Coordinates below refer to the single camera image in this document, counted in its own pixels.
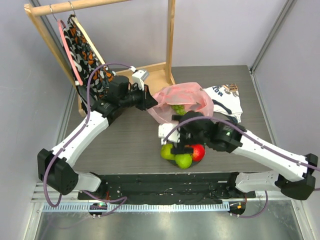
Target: pink mesh bag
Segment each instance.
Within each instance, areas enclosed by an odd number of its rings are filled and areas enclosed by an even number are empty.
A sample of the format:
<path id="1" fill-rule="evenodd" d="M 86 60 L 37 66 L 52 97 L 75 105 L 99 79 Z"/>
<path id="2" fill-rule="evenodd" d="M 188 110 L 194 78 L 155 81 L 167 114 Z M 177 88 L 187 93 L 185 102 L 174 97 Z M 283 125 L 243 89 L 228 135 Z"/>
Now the pink mesh bag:
<path id="1" fill-rule="evenodd" d="M 158 105 L 147 110 L 160 124 L 172 122 L 172 115 L 177 113 L 172 105 L 184 105 L 184 110 L 200 112 L 204 116 L 212 116 L 214 103 L 210 96 L 196 82 L 186 82 L 164 87 L 153 95 Z"/>

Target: clothes hanger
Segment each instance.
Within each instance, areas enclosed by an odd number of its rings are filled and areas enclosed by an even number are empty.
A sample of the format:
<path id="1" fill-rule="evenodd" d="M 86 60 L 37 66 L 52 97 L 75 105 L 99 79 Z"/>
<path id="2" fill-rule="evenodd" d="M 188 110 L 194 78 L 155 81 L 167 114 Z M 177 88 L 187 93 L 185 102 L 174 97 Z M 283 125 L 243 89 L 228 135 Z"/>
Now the clothes hanger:
<path id="1" fill-rule="evenodd" d="M 72 56 L 71 56 L 69 46 L 68 46 L 67 41 L 66 41 L 66 39 L 65 39 L 63 27 L 65 28 L 66 25 L 65 25 L 65 23 L 64 23 L 61 19 L 59 19 L 59 20 L 56 19 L 55 15 L 54 15 L 54 12 L 53 12 L 53 10 L 52 10 L 52 8 L 51 8 L 51 4 L 50 4 L 49 6 L 50 6 L 50 10 L 51 10 L 51 13 L 52 13 L 53 17 L 54 17 L 54 19 L 56 20 L 56 22 L 57 22 L 57 24 L 58 24 L 59 33 L 60 33 L 60 37 L 61 37 L 61 39 L 62 39 L 62 43 L 63 43 L 63 46 L 64 46 L 64 50 L 65 50 L 65 52 L 66 52 L 66 55 L 67 55 L 67 57 L 68 57 L 68 59 L 69 59 L 69 62 L 70 62 L 70 64 L 71 64 L 71 67 L 72 67 L 72 70 L 73 70 L 73 73 L 74 73 L 75 78 L 76 78 L 75 85 L 80 85 L 80 86 L 82 86 L 84 83 L 83 83 L 83 81 L 82 81 L 82 79 L 81 79 L 81 77 L 80 77 L 80 75 L 79 75 L 79 71 L 78 71 L 78 69 L 77 69 L 77 67 L 76 67 L 76 65 L 75 65 L 75 62 L 74 62 L 74 60 L 73 60 L 73 58 L 72 58 Z"/>
<path id="2" fill-rule="evenodd" d="M 87 43 L 90 45 L 92 51 L 94 52 L 95 56 L 98 58 L 98 60 L 100 61 L 101 64 L 105 64 L 104 59 L 101 57 L 100 53 L 98 52 L 98 50 L 96 49 L 94 43 L 91 41 L 89 35 L 87 34 L 87 32 L 85 31 L 85 29 L 82 27 L 82 25 L 79 23 L 77 16 L 76 16 L 76 12 L 74 9 L 74 6 L 72 5 L 72 3 L 70 1 L 68 1 L 71 5 L 71 8 L 73 10 L 74 16 L 71 17 L 72 21 L 75 23 L 75 25 L 78 27 L 78 29 L 81 31 L 81 33 L 83 34 L 83 36 L 85 37 Z"/>

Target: white t-shirt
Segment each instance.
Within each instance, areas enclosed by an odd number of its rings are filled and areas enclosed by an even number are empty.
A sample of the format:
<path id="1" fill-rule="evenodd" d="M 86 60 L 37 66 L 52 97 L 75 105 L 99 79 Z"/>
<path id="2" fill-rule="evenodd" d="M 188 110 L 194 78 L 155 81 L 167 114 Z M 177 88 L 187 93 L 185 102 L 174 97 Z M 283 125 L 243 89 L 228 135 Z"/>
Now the white t-shirt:
<path id="1" fill-rule="evenodd" d="M 240 105 L 237 85 L 234 83 L 217 85 L 205 88 L 204 91 L 213 100 L 213 112 L 229 116 L 238 123 L 241 122 L 241 114 L 243 111 Z"/>

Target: pink hanger strap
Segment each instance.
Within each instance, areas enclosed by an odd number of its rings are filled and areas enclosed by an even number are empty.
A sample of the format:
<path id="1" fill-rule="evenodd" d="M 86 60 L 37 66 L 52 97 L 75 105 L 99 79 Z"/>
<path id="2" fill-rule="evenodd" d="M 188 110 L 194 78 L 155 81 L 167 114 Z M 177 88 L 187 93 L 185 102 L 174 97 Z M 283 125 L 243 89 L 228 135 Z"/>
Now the pink hanger strap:
<path id="1" fill-rule="evenodd" d="M 79 82 L 80 86 L 82 86 L 84 83 L 82 82 L 82 79 L 81 79 L 81 77 L 79 75 L 78 69 L 77 69 L 77 67 L 76 67 L 76 65 L 74 63 L 74 60 L 73 60 L 72 56 L 71 56 L 69 46 L 68 46 L 67 41 L 65 39 L 63 27 L 65 28 L 66 25 L 61 19 L 58 19 L 57 23 L 58 23 L 58 28 L 59 28 L 60 36 L 61 36 L 61 39 L 62 39 L 62 43 L 63 43 L 63 46 L 64 46 L 64 50 L 66 52 L 66 55 L 68 56 L 68 59 L 70 61 L 71 67 L 72 67 L 72 70 L 74 72 L 74 75 L 75 75 L 77 81 Z"/>

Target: metal hanger hook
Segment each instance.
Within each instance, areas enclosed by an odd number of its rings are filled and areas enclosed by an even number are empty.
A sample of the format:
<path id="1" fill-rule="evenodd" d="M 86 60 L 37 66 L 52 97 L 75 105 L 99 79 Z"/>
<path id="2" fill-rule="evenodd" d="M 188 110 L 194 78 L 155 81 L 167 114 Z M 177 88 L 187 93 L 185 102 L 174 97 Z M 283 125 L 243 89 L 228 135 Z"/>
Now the metal hanger hook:
<path id="1" fill-rule="evenodd" d="M 52 10 L 51 4 L 49 5 L 49 7 L 50 7 L 50 11 L 51 11 L 51 13 L 52 13 L 52 16 L 53 16 L 54 19 L 58 22 L 56 16 L 54 15 L 54 11 Z"/>
<path id="2" fill-rule="evenodd" d="M 69 2 L 69 3 L 70 3 L 70 5 L 71 5 L 71 8 L 72 8 L 72 11 L 73 11 L 74 15 L 76 15 L 76 12 L 75 12 L 74 6 L 72 5 L 72 3 L 71 3 L 70 1 L 68 1 L 68 2 Z"/>

